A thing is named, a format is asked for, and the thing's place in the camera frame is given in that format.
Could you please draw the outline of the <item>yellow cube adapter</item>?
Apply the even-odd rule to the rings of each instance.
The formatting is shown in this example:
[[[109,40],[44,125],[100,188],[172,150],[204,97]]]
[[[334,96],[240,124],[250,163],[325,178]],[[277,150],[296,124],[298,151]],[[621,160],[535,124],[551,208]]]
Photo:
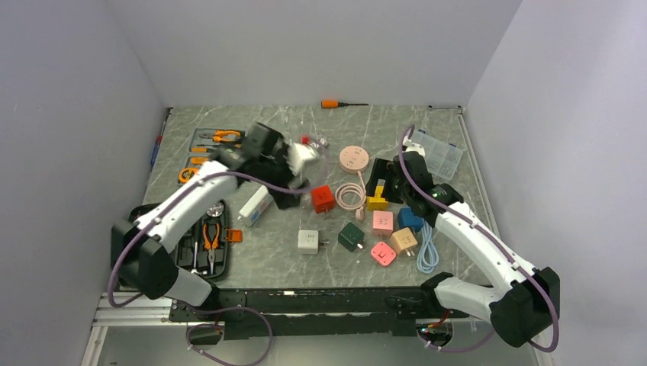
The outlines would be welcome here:
[[[378,185],[375,187],[375,193],[366,198],[366,207],[368,210],[374,211],[388,209],[389,202],[382,196],[384,188],[384,182],[379,180]]]

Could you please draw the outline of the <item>dark blue cube adapter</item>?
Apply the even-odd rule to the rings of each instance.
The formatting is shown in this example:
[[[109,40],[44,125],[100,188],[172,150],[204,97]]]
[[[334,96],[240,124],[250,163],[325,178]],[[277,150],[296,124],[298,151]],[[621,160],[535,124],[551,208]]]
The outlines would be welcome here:
[[[409,228],[413,233],[418,233],[424,227],[423,218],[414,214],[410,207],[402,207],[397,214],[398,228]]]

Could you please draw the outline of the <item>pink cube adapter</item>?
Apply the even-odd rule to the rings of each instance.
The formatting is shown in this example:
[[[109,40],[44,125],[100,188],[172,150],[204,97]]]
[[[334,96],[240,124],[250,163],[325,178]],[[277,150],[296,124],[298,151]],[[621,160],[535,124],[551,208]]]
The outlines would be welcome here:
[[[388,238],[394,232],[394,213],[374,210],[372,212],[372,233],[381,238]]]

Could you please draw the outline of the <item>white power strip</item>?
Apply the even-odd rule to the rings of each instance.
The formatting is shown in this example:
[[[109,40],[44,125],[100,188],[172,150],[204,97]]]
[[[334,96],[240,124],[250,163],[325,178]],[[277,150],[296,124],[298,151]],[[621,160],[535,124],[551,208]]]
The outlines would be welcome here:
[[[269,189],[262,185],[251,198],[239,209],[238,220],[247,227],[251,227],[273,203]]]

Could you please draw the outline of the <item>clear plastic screw box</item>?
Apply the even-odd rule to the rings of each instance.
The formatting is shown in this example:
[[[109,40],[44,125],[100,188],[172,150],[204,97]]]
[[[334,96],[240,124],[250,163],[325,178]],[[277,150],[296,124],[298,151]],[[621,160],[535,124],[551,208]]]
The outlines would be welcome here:
[[[427,169],[432,174],[447,181],[453,179],[462,158],[463,149],[438,140],[421,129],[417,129],[410,140],[423,147]]]

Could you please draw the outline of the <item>tan cube adapter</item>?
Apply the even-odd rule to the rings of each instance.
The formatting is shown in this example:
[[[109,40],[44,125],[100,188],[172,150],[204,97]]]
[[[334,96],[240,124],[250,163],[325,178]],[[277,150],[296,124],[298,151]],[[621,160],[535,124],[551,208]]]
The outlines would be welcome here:
[[[389,245],[396,255],[411,257],[414,255],[414,249],[418,245],[418,241],[414,232],[409,227],[405,227],[391,234]]]

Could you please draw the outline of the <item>grey tool tray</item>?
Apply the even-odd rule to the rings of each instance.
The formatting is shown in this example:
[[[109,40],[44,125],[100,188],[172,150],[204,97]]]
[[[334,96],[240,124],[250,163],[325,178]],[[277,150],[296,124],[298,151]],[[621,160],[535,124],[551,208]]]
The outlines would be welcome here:
[[[217,147],[239,146],[245,134],[242,130],[226,128],[196,128],[189,142],[188,155],[179,169],[177,183],[183,185],[188,182]]]

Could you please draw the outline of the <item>green cube adapter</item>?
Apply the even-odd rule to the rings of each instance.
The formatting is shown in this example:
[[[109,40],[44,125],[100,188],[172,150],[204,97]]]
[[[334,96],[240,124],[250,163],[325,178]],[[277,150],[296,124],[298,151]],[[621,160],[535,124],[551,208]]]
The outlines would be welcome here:
[[[354,223],[347,223],[338,233],[337,242],[350,252],[364,247],[365,233]]]

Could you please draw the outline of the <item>small pink plug adapter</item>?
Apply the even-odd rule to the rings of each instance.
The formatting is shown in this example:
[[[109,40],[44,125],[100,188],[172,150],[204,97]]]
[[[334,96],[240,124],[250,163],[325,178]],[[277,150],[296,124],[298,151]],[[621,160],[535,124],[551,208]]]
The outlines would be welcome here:
[[[383,267],[388,267],[396,258],[396,252],[386,242],[377,242],[370,251],[371,257]]]

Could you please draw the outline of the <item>red cube adapter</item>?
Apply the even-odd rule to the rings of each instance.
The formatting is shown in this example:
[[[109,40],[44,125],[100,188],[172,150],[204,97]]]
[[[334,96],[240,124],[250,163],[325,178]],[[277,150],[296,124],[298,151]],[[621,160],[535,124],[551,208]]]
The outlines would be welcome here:
[[[322,185],[311,191],[311,203],[316,214],[331,211],[336,206],[335,197],[329,185]]]

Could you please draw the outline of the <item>white cube adapter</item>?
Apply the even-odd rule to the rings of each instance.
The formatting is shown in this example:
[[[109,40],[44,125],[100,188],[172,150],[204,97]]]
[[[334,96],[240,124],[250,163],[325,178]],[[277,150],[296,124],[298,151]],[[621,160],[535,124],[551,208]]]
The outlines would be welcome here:
[[[299,230],[297,250],[300,255],[316,255],[319,248],[329,243],[328,239],[321,239],[318,230]]]

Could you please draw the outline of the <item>black tool case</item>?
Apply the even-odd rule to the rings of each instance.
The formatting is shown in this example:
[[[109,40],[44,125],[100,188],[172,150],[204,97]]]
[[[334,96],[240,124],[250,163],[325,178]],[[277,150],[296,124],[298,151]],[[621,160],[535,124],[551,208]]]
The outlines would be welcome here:
[[[222,261],[217,263],[216,275],[209,272],[207,251],[204,249],[202,225],[216,222],[221,226],[220,248]],[[127,253],[119,271],[120,286],[133,288],[168,287],[175,282],[181,268],[207,281],[219,281],[227,276],[230,245],[242,240],[242,232],[230,225],[229,209],[225,201],[218,201],[207,213],[193,223],[175,242],[171,250],[157,235],[142,236]]]

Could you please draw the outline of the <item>pink round socket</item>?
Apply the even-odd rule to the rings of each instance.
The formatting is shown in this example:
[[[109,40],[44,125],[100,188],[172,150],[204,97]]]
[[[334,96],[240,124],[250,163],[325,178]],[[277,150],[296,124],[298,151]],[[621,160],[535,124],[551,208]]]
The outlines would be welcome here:
[[[350,174],[364,172],[369,162],[370,156],[361,146],[347,146],[339,154],[340,168]]]

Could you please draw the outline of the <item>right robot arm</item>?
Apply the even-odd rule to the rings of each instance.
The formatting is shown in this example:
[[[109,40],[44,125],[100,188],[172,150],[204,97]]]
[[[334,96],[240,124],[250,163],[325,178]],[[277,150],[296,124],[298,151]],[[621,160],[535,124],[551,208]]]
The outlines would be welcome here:
[[[552,329],[550,345],[559,337],[560,278],[550,267],[538,269],[504,245],[484,226],[465,199],[446,183],[436,184],[424,158],[414,151],[392,160],[376,159],[366,190],[375,193],[384,180],[386,201],[405,204],[436,231],[452,240],[482,271],[487,286],[470,284],[448,272],[432,276],[420,286],[420,305],[429,316],[457,310],[488,322],[508,345],[532,344]]]

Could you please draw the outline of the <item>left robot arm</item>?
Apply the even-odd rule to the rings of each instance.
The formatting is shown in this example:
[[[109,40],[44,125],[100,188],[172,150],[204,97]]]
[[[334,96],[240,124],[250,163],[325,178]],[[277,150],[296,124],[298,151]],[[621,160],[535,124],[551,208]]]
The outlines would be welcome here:
[[[270,190],[284,210],[299,205],[308,193],[301,177],[306,165],[320,158],[308,144],[288,143],[277,130],[256,123],[237,141],[214,148],[198,171],[157,207],[135,221],[119,220],[111,229],[111,245],[119,250],[108,280],[108,301],[123,279],[151,300],[168,297],[188,304],[201,320],[220,309],[220,290],[199,274],[179,267],[171,257],[183,235],[217,202],[253,181]]]

